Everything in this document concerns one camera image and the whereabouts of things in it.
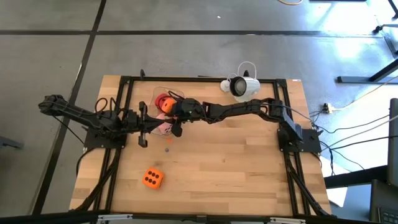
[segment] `white cable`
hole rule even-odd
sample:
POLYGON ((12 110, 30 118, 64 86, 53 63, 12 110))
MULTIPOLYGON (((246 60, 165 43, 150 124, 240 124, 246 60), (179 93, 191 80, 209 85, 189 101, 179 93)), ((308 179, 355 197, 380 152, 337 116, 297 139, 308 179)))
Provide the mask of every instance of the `white cable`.
POLYGON ((341 141, 347 140, 347 139, 352 138, 352 137, 354 137, 354 136, 357 136, 357 135, 363 134, 363 133, 365 133, 365 132, 368 132, 368 131, 370 131, 370 130, 373 130, 373 129, 375 129, 375 128, 378 128, 378 127, 382 126, 383 124, 386 124, 386 123, 388 123, 388 122, 390 122, 390 121, 393 121, 393 120, 395 120, 395 119, 397 119, 397 118, 398 118, 398 115, 395 116, 395 117, 393 117, 393 118, 391 118, 390 120, 388 120, 388 121, 386 121, 386 122, 383 122, 383 123, 381 123, 381 124, 379 124, 379 125, 377 125, 377 126, 371 128, 371 129, 362 131, 362 132, 360 132, 360 133, 358 133, 358 134, 354 134, 354 135, 352 135, 352 136, 348 136, 347 138, 343 138, 342 140, 339 140, 339 141, 337 141, 337 142, 335 142, 335 143, 329 145, 329 147, 332 147, 332 146, 334 146, 335 144, 337 144, 337 143, 339 143, 339 142, 341 142, 341 141))
POLYGON ((238 76, 238 75, 235 74, 235 73, 229 74, 229 75, 226 77, 227 81, 229 81, 229 82, 231 81, 231 75, 235 75, 235 77, 238 76))
POLYGON ((249 63, 251 65, 254 66, 254 79, 257 79, 257 68, 256 65, 252 62, 242 62, 239 66, 238 66, 238 71, 236 72, 239 75, 239 69, 241 68, 241 65, 243 65, 244 63, 249 63))

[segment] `pink cube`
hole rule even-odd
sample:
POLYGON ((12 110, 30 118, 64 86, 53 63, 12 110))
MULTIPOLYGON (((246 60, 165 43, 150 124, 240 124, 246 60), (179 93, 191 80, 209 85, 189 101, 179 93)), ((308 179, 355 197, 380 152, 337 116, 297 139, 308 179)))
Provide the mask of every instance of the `pink cube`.
MULTIPOLYGON (((156 118, 157 119, 165 119, 165 116, 164 116, 163 113, 161 113, 161 114, 157 115, 156 118)), ((172 124, 164 122, 163 124, 159 125, 157 127, 157 129, 159 129, 161 134, 166 135, 166 134, 170 134, 171 133, 172 126, 173 126, 172 124)))

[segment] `metal bracket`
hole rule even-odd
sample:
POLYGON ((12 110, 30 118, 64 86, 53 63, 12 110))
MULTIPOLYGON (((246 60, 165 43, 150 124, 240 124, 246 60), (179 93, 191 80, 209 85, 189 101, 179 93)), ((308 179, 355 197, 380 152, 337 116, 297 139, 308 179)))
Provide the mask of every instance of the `metal bracket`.
POLYGON ((197 215, 197 223, 207 223, 206 215, 197 215))
POLYGON ((94 130, 87 131, 86 139, 85 139, 85 147, 88 149, 92 148, 108 148, 108 149, 117 149, 124 148, 126 145, 127 134, 124 134, 117 139, 113 139, 112 141, 106 139, 100 135, 94 133, 94 130))
POLYGON ((282 152, 321 152, 317 130, 303 129, 303 141, 299 142, 289 141, 289 135, 283 128, 279 128, 277 134, 279 149, 282 152))
POLYGON ((122 76, 122 77, 120 77, 119 85, 128 84, 129 81, 130 81, 130 79, 131 79, 131 77, 129 77, 129 76, 122 76))
POLYGON ((132 214, 98 215, 98 221, 128 220, 128 219, 132 219, 132 214))
POLYGON ((139 78, 141 79, 141 81, 144 80, 144 76, 145 76, 144 69, 141 69, 141 71, 139 71, 139 78))
POLYGON ((243 77, 250 77, 250 76, 249 76, 249 72, 248 72, 247 70, 244 71, 243 77))
POLYGON ((287 88, 286 79, 277 78, 277 79, 275 79, 275 81, 276 81, 276 83, 278 83, 278 85, 280 85, 282 88, 287 88))
POLYGON ((305 220, 294 219, 294 218, 274 218, 271 217, 271 223, 283 223, 283 224, 305 224, 305 220))

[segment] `red ball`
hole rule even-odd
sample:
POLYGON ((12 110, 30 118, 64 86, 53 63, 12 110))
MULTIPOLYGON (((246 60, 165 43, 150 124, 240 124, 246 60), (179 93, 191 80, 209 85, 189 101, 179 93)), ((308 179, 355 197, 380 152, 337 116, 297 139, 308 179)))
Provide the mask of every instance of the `red ball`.
POLYGON ((156 106, 157 108, 161 108, 162 105, 163 105, 163 103, 164 103, 164 101, 165 101, 168 97, 171 97, 171 96, 167 95, 166 93, 162 93, 162 94, 160 94, 159 96, 157 96, 157 98, 155 99, 155 106, 156 106))

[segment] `orange die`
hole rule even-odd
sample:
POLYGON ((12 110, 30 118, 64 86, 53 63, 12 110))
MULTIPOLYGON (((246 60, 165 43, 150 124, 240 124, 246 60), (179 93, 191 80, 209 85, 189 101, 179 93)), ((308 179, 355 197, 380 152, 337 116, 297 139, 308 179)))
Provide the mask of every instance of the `orange die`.
POLYGON ((158 189, 160 187, 160 184, 162 183, 163 177, 163 172, 155 168, 149 168, 144 174, 142 183, 153 189, 158 189))

